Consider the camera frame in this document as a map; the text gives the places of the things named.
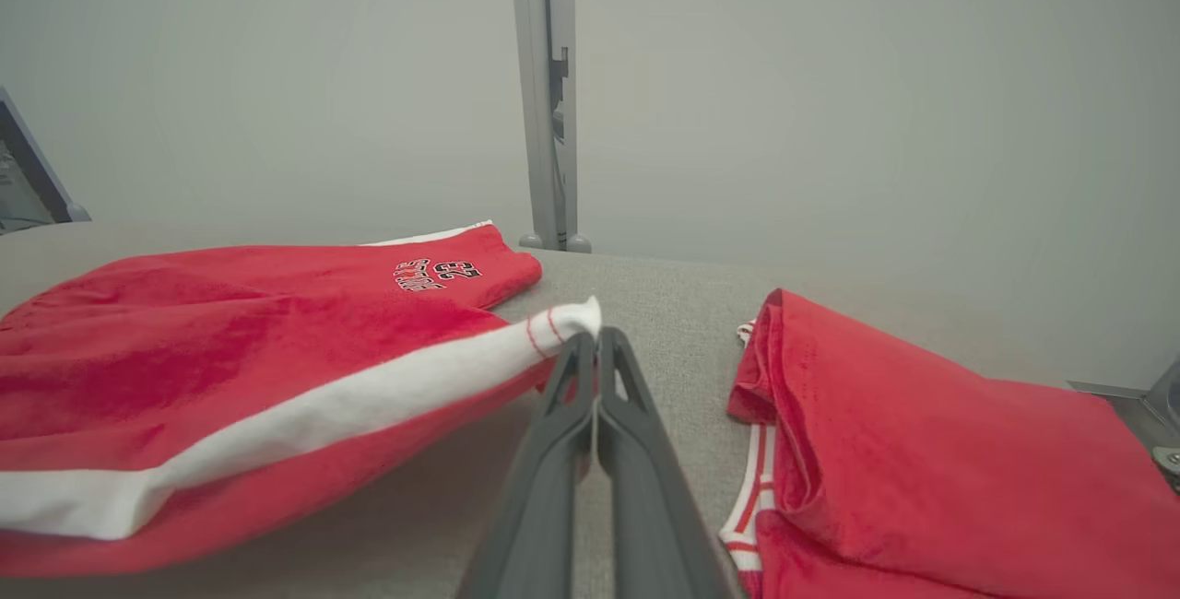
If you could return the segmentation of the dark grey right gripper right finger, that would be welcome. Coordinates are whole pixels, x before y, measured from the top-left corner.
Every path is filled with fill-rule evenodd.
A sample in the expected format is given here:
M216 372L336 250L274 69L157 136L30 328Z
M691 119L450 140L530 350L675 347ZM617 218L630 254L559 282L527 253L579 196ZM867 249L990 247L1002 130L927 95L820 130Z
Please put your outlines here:
M599 337L597 458L611 481L616 599L738 599L627 335Z

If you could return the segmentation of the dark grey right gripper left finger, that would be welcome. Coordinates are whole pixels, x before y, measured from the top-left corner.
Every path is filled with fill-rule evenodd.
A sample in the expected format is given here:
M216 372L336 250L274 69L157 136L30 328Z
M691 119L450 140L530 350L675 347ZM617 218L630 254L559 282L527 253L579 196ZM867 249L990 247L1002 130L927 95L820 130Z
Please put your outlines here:
M560 349L458 599L572 599L573 502L594 434L596 340Z

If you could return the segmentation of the red jersey striped trim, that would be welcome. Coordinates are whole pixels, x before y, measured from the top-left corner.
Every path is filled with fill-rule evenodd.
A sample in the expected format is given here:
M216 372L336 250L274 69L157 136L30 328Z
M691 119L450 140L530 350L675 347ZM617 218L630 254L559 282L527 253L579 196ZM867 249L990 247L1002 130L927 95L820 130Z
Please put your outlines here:
M749 599L1180 599L1180 495L1104 399L784 289L738 334L719 537Z

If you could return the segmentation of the red shorts with white stripe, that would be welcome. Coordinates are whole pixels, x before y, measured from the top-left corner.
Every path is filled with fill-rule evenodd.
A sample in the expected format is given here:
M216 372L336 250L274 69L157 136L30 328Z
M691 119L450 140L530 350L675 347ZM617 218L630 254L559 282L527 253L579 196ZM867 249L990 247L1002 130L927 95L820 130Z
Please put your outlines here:
M542 386L599 302L494 309L492 222L130 256L0 318L0 578L163 570L295 524Z

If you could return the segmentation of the grey metal fixture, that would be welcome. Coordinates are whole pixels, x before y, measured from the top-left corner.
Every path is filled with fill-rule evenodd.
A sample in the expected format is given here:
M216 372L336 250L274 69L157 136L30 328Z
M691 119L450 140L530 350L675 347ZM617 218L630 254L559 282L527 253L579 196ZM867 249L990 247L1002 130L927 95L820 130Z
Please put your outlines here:
M1171 491L1180 496L1180 358L1150 389L1069 381L1075 391L1104 399L1150 453Z

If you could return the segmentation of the dark framed monitor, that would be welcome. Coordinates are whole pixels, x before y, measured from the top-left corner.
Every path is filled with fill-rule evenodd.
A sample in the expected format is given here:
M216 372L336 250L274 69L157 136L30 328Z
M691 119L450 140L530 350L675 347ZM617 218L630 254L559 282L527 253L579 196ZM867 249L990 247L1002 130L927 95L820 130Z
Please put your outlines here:
M42 154L9 92L0 86L0 235L92 220Z

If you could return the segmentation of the grey metal post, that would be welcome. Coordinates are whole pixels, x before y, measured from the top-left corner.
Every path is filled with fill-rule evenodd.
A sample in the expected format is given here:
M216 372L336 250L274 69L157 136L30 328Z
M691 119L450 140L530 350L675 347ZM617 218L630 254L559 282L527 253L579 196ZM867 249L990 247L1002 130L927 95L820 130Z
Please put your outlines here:
M576 0L513 0L531 232L520 245L594 251L579 232Z

